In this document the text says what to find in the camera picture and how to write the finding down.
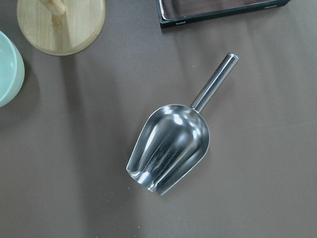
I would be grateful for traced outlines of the steel ice scoop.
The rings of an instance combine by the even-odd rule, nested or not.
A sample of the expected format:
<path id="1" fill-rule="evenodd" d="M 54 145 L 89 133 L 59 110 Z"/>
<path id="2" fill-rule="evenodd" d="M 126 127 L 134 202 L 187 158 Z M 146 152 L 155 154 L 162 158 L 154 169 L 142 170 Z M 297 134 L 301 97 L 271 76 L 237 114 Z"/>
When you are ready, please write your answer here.
<path id="1" fill-rule="evenodd" d="M 190 106 L 169 104 L 149 116 L 126 167 L 132 179 L 162 196 L 202 160 L 210 130 L 200 112 L 238 60 L 228 53 Z"/>

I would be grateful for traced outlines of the wooden cup stand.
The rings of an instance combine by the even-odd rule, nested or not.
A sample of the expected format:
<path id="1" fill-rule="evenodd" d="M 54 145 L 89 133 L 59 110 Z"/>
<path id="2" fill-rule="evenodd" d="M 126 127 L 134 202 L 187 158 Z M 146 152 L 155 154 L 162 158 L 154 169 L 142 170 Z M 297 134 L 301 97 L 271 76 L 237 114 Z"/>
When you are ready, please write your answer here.
<path id="1" fill-rule="evenodd" d="M 103 0 L 20 0 L 17 20 L 26 40 L 50 55 L 66 56 L 90 46 L 106 19 Z"/>

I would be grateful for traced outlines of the black framed wooden tray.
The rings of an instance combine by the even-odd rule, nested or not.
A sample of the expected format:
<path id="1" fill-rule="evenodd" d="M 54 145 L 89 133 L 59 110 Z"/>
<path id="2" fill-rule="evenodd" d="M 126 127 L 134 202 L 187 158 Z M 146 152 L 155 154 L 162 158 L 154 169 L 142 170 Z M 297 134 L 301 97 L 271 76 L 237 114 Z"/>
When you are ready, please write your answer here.
<path id="1" fill-rule="evenodd" d="M 163 29 L 282 7 L 289 2 L 289 0 L 156 0 L 156 6 L 160 27 Z"/>

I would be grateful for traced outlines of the mint green bowl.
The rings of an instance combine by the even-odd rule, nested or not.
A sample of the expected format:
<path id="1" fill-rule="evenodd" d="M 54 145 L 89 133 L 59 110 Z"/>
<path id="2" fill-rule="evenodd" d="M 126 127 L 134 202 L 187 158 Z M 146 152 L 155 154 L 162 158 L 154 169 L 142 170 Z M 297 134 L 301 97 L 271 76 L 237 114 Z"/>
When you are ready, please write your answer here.
<path id="1" fill-rule="evenodd" d="M 15 44 L 0 32 L 0 106 L 8 104 L 20 91 L 25 76 L 22 56 Z"/>

